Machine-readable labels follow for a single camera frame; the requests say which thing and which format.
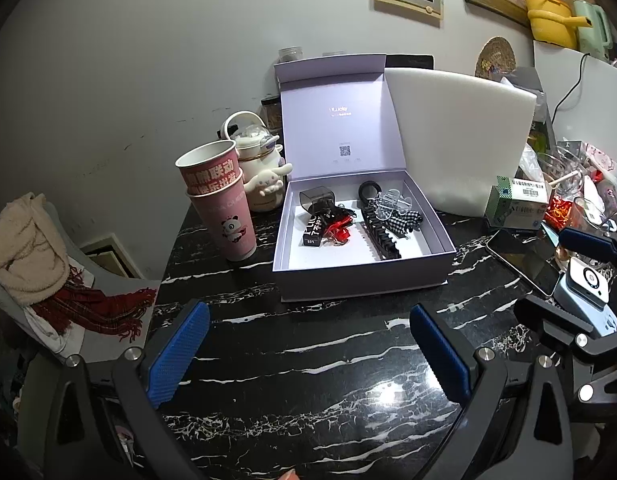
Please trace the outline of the red propeller fan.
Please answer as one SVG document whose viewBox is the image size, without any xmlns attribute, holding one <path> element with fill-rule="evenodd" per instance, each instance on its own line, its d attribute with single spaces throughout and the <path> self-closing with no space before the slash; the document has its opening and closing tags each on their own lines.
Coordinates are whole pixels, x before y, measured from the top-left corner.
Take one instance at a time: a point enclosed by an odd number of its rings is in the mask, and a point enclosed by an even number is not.
<svg viewBox="0 0 617 480">
<path fill-rule="evenodd" d="M 352 209 L 341 206 L 334 206 L 328 214 L 325 215 L 326 229 L 324 236 L 330 242 L 336 245 L 345 244 L 351 234 L 349 227 L 354 223 L 356 213 Z"/>
</svg>

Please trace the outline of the clear plastic hair clip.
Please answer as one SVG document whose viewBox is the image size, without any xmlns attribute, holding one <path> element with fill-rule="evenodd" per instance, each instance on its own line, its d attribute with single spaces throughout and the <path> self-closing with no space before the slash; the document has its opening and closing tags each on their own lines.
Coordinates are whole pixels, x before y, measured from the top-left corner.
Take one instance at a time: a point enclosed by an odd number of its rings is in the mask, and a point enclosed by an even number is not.
<svg viewBox="0 0 617 480">
<path fill-rule="evenodd" d="M 412 199 L 403 196 L 397 188 L 380 192 L 374 201 L 376 216 L 381 221 L 387 221 L 393 216 L 404 216 L 413 209 Z"/>
</svg>

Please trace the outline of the black lip gloss box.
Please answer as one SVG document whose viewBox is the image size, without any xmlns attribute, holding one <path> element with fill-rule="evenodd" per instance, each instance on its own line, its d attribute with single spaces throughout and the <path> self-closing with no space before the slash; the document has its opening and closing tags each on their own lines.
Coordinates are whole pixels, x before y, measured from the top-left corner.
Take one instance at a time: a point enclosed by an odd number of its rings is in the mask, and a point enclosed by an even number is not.
<svg viewBox="0 0 617 480">
<path fill-rule="evenodd" d="M 312 214 L 302 235 L 302 243 L 307 247 L 319 247 L 326 230 L 333 224 L 333 214 Z"/>
</svg>

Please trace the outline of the black tape roll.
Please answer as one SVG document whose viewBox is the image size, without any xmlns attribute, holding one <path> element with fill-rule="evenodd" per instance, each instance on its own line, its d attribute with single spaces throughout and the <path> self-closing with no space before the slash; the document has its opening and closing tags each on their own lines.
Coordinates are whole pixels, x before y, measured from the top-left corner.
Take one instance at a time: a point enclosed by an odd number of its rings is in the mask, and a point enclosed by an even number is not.
<svg viewBox="0 0 617 480">
<path fill-rule="evenodd" d="M 381 186 L 375 181 L 365 181 L 359 185 L 359 199 L 363 203 L 374 200 L 381 192 Z"/>
</svg>

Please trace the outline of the smoky transparent square box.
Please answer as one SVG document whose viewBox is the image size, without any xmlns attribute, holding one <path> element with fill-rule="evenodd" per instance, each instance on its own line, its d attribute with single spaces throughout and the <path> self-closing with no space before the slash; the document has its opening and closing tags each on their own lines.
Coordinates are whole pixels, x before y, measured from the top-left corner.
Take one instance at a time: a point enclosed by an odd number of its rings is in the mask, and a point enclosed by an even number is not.
<svg viewBox="0 0 617 480">
<path fill-rule="evenodd" d="M 329 198 L 334 202 L 336 201 L 335 193 L 333 193 L 330 188 L 326 188 L 325 186 L 316 186 L 316 188 L 310 188 L 309 190 L 305 190 L 300 193 L 300 205 L 308 214 L 310 214 L 309 208 L 311 203 L 322 200 L 323 198 Z"/>
</svg>

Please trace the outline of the black white gingham scrunchie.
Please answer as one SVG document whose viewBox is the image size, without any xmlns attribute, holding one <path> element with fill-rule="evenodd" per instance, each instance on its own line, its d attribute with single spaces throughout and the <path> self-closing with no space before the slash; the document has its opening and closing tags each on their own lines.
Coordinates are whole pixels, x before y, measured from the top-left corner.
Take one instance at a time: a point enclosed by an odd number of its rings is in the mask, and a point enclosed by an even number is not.
<svg viewBox="0 0 617 480">
<path fill-rule="evenodd" d="M 409 233 L 420 230 L 423 215 L 417 210 L 393 211 L 391 216 L 387 220 L 383 220 L 382 223 L 386 229 L 397 237 L 405 237 Z"/>
</svg>

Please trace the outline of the green white medicine box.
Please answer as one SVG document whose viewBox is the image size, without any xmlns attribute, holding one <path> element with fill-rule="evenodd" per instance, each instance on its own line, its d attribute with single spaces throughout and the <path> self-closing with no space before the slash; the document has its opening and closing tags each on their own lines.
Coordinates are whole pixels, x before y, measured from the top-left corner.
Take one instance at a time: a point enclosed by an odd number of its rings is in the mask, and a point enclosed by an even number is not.
<svg viewBox="0 0 617 480">
<path fill-rule="evenodd" d="M 495 229 L 537 231 L 547 207 L 544 182 L 498 176 L 487 201 L 485 219 Z"/>
</svg>

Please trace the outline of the clear glass mug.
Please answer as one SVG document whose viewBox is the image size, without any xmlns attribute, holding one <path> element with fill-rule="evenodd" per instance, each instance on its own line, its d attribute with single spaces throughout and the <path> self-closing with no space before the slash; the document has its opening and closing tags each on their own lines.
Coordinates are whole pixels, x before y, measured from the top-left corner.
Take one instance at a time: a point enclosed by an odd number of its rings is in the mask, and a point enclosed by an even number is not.
<svg viewBox="0 0 617 480">
<path fill-rule="evenodd" d="M 577 160 L 540 153 L 537 154 L 537 162 L 551 191 L 551 198 L 573 203 L 582 195 L 584 168 Z"/>
</svg>

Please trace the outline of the white refrigerator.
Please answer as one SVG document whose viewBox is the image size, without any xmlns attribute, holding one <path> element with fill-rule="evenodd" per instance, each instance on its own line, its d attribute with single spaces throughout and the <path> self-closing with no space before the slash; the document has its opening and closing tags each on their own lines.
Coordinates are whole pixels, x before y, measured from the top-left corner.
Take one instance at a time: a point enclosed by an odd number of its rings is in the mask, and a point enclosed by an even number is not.
<svg viewBox="0 0 617 480">
<path fill-rule="evenodd" d="M 540 41 L 533 51 L 555 137 L 589 142 L 617 162 L 617 68 Z"/>
</svg>

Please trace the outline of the white foam board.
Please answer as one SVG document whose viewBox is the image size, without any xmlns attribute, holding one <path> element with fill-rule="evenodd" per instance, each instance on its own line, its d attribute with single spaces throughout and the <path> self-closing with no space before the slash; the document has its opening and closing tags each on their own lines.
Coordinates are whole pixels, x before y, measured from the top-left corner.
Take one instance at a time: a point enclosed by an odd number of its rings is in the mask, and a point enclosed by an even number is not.
<svg viewBox="0 0 617 480">
<path fill-rule="evenodd" d="M 409 174 L 435 209 L 481 217 L 512 177 L 537 97 L 511 84 L 422 68 L 385 70 Z"/>
</svg>

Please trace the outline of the open lavender gift box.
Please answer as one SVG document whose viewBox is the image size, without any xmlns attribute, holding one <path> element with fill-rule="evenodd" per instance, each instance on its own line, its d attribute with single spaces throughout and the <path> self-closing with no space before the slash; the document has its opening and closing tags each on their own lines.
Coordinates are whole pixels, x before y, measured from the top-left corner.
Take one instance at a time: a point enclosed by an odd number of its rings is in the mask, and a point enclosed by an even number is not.
<svg viewBox="0 0 617 480">
<path fill-rule="evenodd" d="M 405 292 L 445 283 L 455 247 L 429 200 L 406 170 L 383 54 L 348 54 L 279 63 L 284 152 L 292 162 L 273 275 L 281 299 L 322 301 Z M 361 216 L 342 245 L 304 245 L 309 222 L 302 194 L 327 188 L 360 211 L 359 187 L 374 181 L 409 198 L 420 229 L 395 241 L 401 256 L 374 248 Z"/>
</svg>

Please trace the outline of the upper pink paper cup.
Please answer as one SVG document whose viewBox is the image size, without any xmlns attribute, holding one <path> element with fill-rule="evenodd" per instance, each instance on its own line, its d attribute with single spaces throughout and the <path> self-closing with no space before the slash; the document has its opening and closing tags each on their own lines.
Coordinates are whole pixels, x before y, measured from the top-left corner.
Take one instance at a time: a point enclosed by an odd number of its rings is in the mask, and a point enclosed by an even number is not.
<svg viewBox="0 0 617 480">
<path fill-rule="evenodd" d="M 206 195 L 240 179 L 236 142 L 217 140 L 194 148 L 175 162 L 190 195 Z"/>
</svg>

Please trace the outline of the white Cinnamoroll water bottle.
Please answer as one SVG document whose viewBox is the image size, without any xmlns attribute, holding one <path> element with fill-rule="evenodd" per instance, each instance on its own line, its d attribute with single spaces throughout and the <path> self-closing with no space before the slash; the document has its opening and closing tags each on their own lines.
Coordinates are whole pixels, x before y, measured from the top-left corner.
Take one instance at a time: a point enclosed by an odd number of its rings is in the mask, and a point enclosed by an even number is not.
<svg viewBox="0 0 617 480">
<path fill-rule="evenodd" d="M 280 206 L 293 166 L 282 156 L 278 134 L 271 133 L 258 114 L 240 110 L 225 119 L 220 137 L 236 143 L 250 209 L 263 212 Z"/>
</svg>

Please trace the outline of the glass jar behind box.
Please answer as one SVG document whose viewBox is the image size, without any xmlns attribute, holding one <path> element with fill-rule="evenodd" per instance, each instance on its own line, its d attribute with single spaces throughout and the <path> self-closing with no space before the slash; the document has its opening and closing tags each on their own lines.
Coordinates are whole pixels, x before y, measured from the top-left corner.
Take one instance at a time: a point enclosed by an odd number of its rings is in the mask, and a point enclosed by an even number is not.
<svg viewBox="0 0 617 480">
<path fill-rule="evenodd" d="M 266 96 L 261 99 L 262 118 L 267 129 L 274 134 L 282 133 L 282 113 L 280 96 Z"/>
</svg>

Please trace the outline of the woven round wall plate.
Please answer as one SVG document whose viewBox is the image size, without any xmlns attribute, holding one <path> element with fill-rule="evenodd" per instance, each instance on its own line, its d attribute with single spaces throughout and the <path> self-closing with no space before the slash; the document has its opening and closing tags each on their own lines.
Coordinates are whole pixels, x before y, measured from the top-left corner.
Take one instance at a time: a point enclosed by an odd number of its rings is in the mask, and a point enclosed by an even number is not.
<svg viewBox="0 0 617 480">
<path fill-rule="evenodd" d="M 515 52 L 504 37 L 493 37 L 484 44 L 478 55 L 475 76 L 500 81 L 517 67 Z"/>
</svg>

